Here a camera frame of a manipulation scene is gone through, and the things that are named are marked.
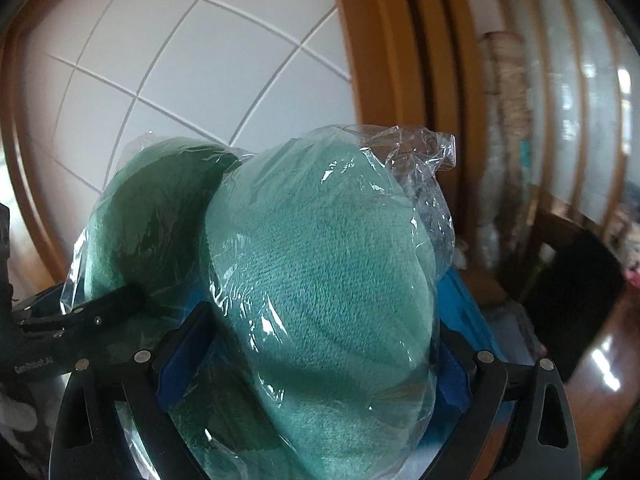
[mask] wooden floor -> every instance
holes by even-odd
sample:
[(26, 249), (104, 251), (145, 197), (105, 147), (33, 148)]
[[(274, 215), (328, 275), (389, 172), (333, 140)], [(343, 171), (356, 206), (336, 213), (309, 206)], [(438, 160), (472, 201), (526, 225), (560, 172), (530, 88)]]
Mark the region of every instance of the wooden floor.
[[(566, 393), (585, 477), (598, 466), (607, 446), (640, 400), (640, 291), (630, 285), (625, 287), (566, 384)], [(490, 475), (505, 434), (505, 426), (492, 432), (472, 480)]]

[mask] silver screw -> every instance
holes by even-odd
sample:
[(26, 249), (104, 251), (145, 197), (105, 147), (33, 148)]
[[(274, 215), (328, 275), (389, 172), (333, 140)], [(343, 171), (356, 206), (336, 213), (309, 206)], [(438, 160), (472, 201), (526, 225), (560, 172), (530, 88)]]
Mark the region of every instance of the silver screw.
[(488, 350), (481, 350), (478, 352), (478, 360), (481, 363), (490, 364), (494, 362), (494, 355)]
[(546, 357), (544, 359), (540, 359), (540, 367), (547, 372), (550, 372), (555, 368), (554, 362)]
[(80, 359), (76, 363), (76, 370), (81, 372), (82, 370), (86, 370), (89, 367), (89, 359)]
[(133, 360), (137, 363), (146, 363), (149, 359), (151, 359), (151, 352), (149, 350), (141, 350), (133, 356)]

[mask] white tiled wall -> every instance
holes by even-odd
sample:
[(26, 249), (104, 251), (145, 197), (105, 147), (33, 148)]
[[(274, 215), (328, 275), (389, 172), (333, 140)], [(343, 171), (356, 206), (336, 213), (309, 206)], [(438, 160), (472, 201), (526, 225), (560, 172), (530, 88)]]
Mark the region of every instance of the white tiled wall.
[(23, 83), (68, 254), (137, 136), (258, 152), (356, 121), (335, 0), (63, 0), (30, 37)]

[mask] metal rivet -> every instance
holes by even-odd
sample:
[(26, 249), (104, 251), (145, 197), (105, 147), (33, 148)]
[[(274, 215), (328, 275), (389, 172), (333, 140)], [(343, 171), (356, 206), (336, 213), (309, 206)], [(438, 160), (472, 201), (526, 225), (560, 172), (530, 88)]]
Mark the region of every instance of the metal rivet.
[(550, 372), (555, 368), (554, 362), (551, 359), (547, 359), (546, 357), (544, 359), (540, 359), (540, 367), (547, 372)]
[(80, 359), (76, 363), (76, 370), (81, 372), (82, 370), (86, 370), (89, 367), (89, 359)]
[(478, 360), (481, 363), (490, 364), (494, 362), (494, 355), (488, 350), (481, 350), (478, 352)]
[(149, 350), (141, 350), (133, 356), (133, 360), (137, 363), (146, 363), (149, 359), (151, 359), (151, 352)]

